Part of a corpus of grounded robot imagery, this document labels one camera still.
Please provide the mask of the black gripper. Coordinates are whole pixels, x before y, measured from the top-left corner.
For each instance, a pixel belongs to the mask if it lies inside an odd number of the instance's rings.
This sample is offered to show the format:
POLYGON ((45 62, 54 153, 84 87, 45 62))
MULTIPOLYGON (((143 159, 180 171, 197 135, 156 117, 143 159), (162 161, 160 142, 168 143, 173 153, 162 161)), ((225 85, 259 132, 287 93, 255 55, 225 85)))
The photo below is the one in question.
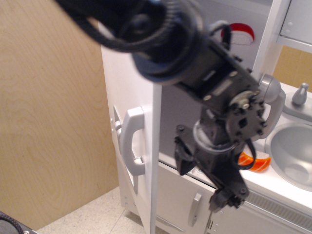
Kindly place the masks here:
POLYGON ((249 142, 213 145, 198 126, 190 129, 176 127, 175 162, 180 175, 198 167, 216 186, 210 198, 209 209, 217 213, 226 206, 239 208, 249 196, 249 190, 240 174, 248 166, 238 165, 238 158, 249 142))

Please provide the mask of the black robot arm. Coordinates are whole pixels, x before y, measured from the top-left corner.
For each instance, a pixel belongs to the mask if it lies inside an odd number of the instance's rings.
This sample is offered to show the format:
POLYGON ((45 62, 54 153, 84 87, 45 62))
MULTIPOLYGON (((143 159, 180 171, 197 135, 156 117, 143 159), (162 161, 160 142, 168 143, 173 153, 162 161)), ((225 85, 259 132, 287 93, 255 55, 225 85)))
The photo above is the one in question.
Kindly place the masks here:
POLYGON ((192 129, 176 127, 175 161, 181 175, 198 167, 217 190, 210 210, 240 207, 249 190, 240 165, 252 138, 261 136, 264 99, 250 71, 230 53, 232 29, 212 24, 192 0, 60 0, 58 5, 89 37, 106 48, 131 53, 139 73, 174 85, 201 104, 192 129))

